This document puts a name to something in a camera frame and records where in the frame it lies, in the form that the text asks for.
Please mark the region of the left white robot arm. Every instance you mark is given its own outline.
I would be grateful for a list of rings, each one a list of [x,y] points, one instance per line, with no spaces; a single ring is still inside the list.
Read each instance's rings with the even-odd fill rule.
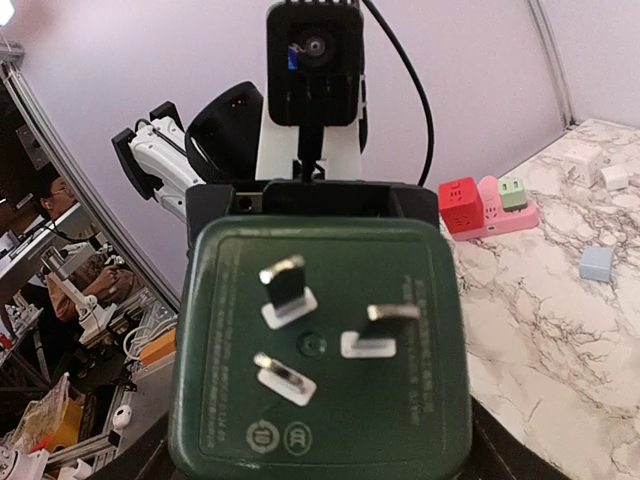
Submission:
[[[137,193],[176,217],[189,244],[226,217],[397,218],[438,226],[433,191],[358,178],[365,87],[356,78],[261,93],[247,81],[189,125],[166,102],[112,144]]]

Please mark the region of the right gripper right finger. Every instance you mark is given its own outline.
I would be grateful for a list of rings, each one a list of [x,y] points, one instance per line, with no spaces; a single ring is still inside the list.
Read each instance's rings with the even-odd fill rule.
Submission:
[[[472,400],[469,478],[483,480],[569,480],[525,447],[476,399]]]

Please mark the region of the red cube socket adapter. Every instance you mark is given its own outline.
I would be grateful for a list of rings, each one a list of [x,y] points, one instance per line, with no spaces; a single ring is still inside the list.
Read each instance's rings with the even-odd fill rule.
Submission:
[[[484,226],[484,204],[471,177],[441,184],[438,206],[450,234],[461,234]]]

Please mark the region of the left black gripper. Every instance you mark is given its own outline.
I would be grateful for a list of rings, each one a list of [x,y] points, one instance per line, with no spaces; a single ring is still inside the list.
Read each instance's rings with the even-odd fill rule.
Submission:
[[[186,192],[187,256],[199,234],[227,216],[404,218],[440,229],[438,197],[403,183],[316,180],[234,180]]]

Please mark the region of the pink triangular power strip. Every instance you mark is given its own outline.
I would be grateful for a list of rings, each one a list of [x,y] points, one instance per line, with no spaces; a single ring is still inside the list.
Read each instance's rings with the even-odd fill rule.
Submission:
[[[476,230],[454,233],[452,239],[458,242],[471,241],[533,229],[539,225],[538,209],[532,200],[528,200],[527,206],[520,210],[507,212],[503,209],[499,184],[500,181],[492,176],[479,181],[477,188],[485,208],[484,225]]]

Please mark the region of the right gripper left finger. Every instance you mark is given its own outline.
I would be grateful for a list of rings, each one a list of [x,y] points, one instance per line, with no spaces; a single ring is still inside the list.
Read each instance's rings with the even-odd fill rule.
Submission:
[[[94,480],[169,480],[175,466],[168,451],[168,414],[164,414],[131,447],[92,475]]]

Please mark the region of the light blue cube charger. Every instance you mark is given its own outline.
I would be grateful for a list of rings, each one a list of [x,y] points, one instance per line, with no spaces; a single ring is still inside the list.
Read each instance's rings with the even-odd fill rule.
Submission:
[[[581,279],[610,283],[614,249],[612,247],[587,246],[582,253],[579,263]]]

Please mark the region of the light green cube charger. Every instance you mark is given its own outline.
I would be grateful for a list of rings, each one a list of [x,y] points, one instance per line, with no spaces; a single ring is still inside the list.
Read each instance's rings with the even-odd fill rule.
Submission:
[[[506,177],[499,181],[498,190],[505,212],[519,211],[528,206],[524,181],[516,177]]]

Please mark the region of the dark green cube adapter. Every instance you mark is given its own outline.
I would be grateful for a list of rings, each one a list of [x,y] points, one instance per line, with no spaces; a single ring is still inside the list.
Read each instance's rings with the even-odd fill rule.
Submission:
[[[454,261],[428,223],[214,221],[176,342],[168,444],[189,479],[455,479],[470,456]]]

